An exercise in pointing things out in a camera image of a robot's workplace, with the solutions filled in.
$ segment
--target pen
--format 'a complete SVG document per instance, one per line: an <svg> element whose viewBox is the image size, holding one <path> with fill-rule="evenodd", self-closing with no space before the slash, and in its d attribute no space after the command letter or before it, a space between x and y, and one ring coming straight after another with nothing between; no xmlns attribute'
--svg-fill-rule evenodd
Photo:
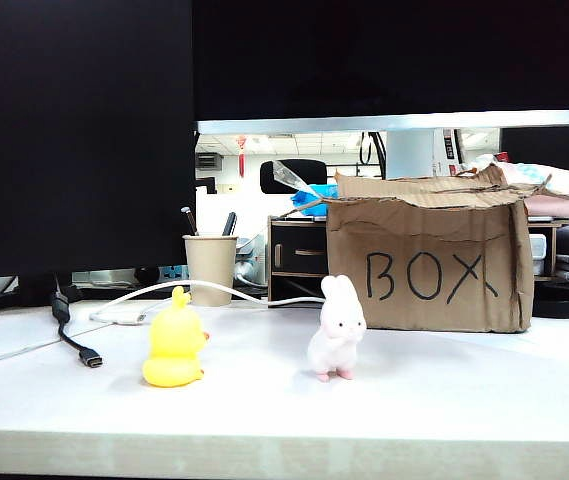
<svg viewBox="0 0 569 480"><path fill-rule="evenodd" d="M226 225L224 225L224 231L222 235L227 236L233 233L235 229L235 223L237 222L237 214L235 212L231 212L228 214L228 218L226 219Z"/></svg>
<svg viewBox="0 0 569 480"><path fill-rule="evenodd" d="M191 224L193 235L199 235L199 233L197 233L197 227L195 226L195 218L193 218L193 212L191 212L191 209L189 207L182 207L182 213L186 214L186 217L188 218L188 223Z"/></svg>

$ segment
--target blue plastic bag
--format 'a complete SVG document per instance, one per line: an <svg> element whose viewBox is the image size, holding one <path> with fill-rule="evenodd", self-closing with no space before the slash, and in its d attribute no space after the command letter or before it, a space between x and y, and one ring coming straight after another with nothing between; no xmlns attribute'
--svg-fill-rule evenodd
<svg viewBox="0 0 569 480"><path fill-rule="evenodd" d="M320 195L323 197L337 198L336 184L325 184L325 185L311 184L309 185L309 187L311 187L319 195L315 196L307 192L298 191L295 195L291 197L291 200L293 200L293 205L295 205L296 207L306 205L307 203L311 203L314 200L318 200L320 198ZM325 216L326 204L320 203L319 205L315 205L314 207L302 210L302 215L308 215L313 217Z"/></svg>

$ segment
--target monitor stand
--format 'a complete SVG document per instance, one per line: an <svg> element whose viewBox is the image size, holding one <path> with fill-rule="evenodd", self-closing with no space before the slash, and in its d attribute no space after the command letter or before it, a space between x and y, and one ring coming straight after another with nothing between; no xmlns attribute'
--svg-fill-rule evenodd
<svg viewBox="0 0 569 480"><path fill-rule="evenodd" d="M57 274L60 290L69 302L81 300L80 291L71 284L71 274ZM50 296L57 289L55 276L20 275L18 286L10 292L0 293L0 310L10 307L41 307L50 305Z"/></svg>

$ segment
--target red lantern decoration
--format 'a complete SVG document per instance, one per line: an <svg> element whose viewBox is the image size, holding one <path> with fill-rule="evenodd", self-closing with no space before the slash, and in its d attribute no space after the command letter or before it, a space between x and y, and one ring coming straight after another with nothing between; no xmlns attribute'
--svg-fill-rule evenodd
<svg viewBox="0 0 569 480"><path fill-rule="evenodd" d="M240 135L237 138L237 144L240 147L240 154L239 154L239 170L240 170L240 177L244 178L244 145L246 144L246 137L244 135Z"/></svg>

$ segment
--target bunny ear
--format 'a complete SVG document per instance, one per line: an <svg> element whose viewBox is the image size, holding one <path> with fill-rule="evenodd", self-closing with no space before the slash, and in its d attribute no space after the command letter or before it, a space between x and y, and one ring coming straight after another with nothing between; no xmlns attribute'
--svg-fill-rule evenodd
<svg viewBox="0 0 569 480"><path fill-rule="evenodd" d="M322 279L322 293L326 298L328 297L335 297L337 295L337 289L339 288L337 285L337 278L327 275Z"/></svg>
<svg viewBox="0 0 569 480"><path fill-rule="evenodd" d="M348 278L346 275L338 275L336 277L336 280L340 295L357 298L357 291L355 290L355 286L353 285L353 282L351 282L350 278Z"/></svg>

